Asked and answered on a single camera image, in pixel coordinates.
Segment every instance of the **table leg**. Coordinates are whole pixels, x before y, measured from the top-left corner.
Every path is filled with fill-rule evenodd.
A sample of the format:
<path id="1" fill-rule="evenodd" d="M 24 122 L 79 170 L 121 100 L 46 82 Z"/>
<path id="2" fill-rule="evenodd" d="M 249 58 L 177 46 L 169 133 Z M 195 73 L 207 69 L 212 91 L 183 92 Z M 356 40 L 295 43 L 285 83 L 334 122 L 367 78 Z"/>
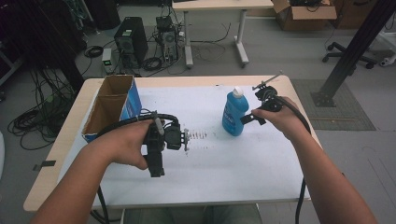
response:
<path id="1" fill-rule="evenodd" d="M 184 45 L 184 53 L 186 55 L 186 66 L 188 68 L 192 68 L 192 51 L 191 51 L 191 42 L 190 42 L 190 33 L 189 33 L 189 12 L 184 11 L 184 36 L 186 38 L 186 43 Z"/>
<path id="2" fill-rule="evenodd" d="M 235 36 L 235 44 L 239 52 L 239 56 L 241 57 L 242 61 L 242 66 L 245 67 L 246 64 L 248 64 L 248 56 L 247 53 L 245 52 L 244 45 L 242 44 L 242 35 L 244 33 L 244 28 L 245 28 L 245 18 L 247 16 L 247 10 L 243 9 L 241 11 L 241 19 L 239 22 L 239 29 L 238 29 L 238 36 Z"/>

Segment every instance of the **hand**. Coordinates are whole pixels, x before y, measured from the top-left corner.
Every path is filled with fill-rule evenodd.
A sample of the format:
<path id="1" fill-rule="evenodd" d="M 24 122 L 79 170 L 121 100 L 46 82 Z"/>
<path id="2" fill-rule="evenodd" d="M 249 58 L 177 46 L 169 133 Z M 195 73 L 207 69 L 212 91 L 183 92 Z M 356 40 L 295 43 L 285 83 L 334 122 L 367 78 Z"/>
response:
<path id="1" fill-rule="evenodd" d="M 92 141 L 95 152 L 106 156 L 108 163 L 129 164 L 141 170 L 148 168 L 141 147 L 152 120 L 128 124 Z"/>
<path id="2" fill-rule="evenodd" d="M 295 104 L 289 97 L 282 98 L 298 109 L 297 104 Z M 306 128 L 301 123 L 301 121 L 285 105 L 278 112 L 253 109 L 251 113 L 260 118 L 269 120 L 278 130 L 285 134 L 289 140 L 291 140 L 297 133 L 306 132 Z"/>

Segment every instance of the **person's arm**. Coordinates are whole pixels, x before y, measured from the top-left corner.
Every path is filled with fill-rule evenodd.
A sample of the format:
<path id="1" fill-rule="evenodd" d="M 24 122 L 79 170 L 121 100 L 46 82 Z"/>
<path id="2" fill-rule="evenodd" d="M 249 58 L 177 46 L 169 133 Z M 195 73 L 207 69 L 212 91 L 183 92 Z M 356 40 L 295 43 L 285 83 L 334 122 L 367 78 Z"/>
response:
<path id="1" fill-rule="evenodd" d="M 111 162 L 148 167 L 141 154 L 151 120 L 120 127 L 85 146 L 40 206 L 31 223 L 86 223 L 96 191 Z"/>
<path id="2" fill-rule="evenodd" d="M 293 144 L 320 223 L 376 223 L 363 198 L 291 110 L 283 106 L 279 112 L 255 109 L 252 114 L 272 122 Z"/>

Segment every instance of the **gray floor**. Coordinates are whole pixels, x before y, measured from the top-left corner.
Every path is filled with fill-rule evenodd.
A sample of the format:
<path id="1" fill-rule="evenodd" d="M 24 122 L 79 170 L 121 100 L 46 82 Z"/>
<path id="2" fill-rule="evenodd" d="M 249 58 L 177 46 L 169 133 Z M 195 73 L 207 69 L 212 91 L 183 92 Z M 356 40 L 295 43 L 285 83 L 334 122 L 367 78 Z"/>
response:
<path id="1" fill-rule="evenodd" d="M 120 15 L 131 15 L 132 11 L 134 10 L 130 7 L 121 7 Z M 191 29 L 191 35 L 196 40 L 214 40 L 225 35 L 225 28 L 221 24 L 192 27 L 194 29 Z M 148 35 L 152 30 L 153 27 L 146 27 Z M 194 59 L 191 70 L 186 70 L 181 60 L 153 77 L 275 75 L 282 70 L 289 78 L 326 79 L 337 62 L 337 59 L 330 59 L 327 63 L 321 61 L 326 53 L 326 42 L 337 41 L 347 45 L 356 32 L 334 30 L 330 25 L 317 32 L 284 32 L 273 18 L 250 18 L 246 23 L 243 41 L 250 64 L 242 68 L 233 45 L 233 34 L 236 30 L 237 25 L 233 24 L 230 34 L 219 42 L 219 46 L 194 44 L 194 55 L 200 53 L 201 59 Z M 115 31 L 116 29 L 103 31 L 99 35 L 87 34 L 89 46 L 104 45 L 111 41 Z M 149 47 L 152 52 L 154 45 L 150 44 Z M 391 52 L 381 43 L 374 42 L 367 55 L 382 61 Z M 80 71 L 84 71 L 88 63 L 89 59 L 82 55 L 76 59 Z M 22 206 L 38 174 L 33 171 L 33 167 L 46 159 L 50 150 L 50 147 L 35 151 L 23 150 L 20 147 L 20 138 L 7 131 L 7 125 L 13 119 L 35 105 L 35 86 L 28 71 L 27 67 L 21 68 L 2 86 L 7 99 L 0 103 L 0 131 L 6 144 L 5 167 L 0 181 L 0 222 L 7 224 L 27 223 L 33 215 L 24 212 Z M 136 72 L 143 77 L 152 74 L 143 70 Z M 92 60 L 92 65 L 84 77 L 104 75 L 98 58 Z M 377 65 L 368 70 L 364 68 L 364 63 L 358 63 L 354 75 L 346 79 L 346 84 L 376 131 L 316 131 L 324 150 L 355 185 L 379 223 L 392 223 L 396 219 L 396 105 L 393 98 L 396 92 L 395 75 L 396 64 L 387 67 Z M 32 144 L 40 143 L 38 134 L 32 133 L 29 137 Z M 262 203 L 260 210 L 263 223 L 292 223 L 295 207 L 296 203 Z M 175 208 L 174 213 L 178 216 L 178 223 L 198 223 L 200 218 L 197 214 L 201 209 Z M 193 217 L 194 220 L 187 220 L 187 217 Z M 304 203 L 301 223 L 318 223 L 312 203 Z"/>

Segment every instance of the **chair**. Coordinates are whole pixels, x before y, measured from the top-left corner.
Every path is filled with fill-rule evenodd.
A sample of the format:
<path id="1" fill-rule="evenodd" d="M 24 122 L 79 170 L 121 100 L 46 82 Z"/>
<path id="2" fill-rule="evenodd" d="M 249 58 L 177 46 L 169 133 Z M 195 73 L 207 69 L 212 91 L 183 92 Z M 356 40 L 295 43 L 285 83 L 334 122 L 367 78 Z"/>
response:
<path id="1" fill-rule="evenodd" d="M 346 48 L 344 48 L 343 46 L 341 46 L 340 44 L 338 44 L 338 43 L 336 43 L 336 42 L 332 42 L 332 44 L 330 44 L 330 45 L 327 47 L 327 50 L 332 50 L 332 49 L 334 49 L 334 48 L 340 50 L 341 52 L 327 53 L 326 56 L 322 59 L 322 61 L 323 61 L 324 63 L 326 63 L 327 61 L 329 61 L 329 58 L 331 58 L 331 57 L 341 57 L 341 56 L 344 54 L 344 52 L 346 51 Z M 359 58 L 359 60 L 361 60 L 361 61 L 367 63 L 367 64 L 366 64 L 366 68 L 367 68 L 367 69 L 372 69 L 372 68 L 374 67 L 374 65 L 377 64 L 377 61 L 376 61 L 376 60 L 367 58 L 367 57 L 365 57 L 365 56 L 361 56 L 361 57 Z"/>

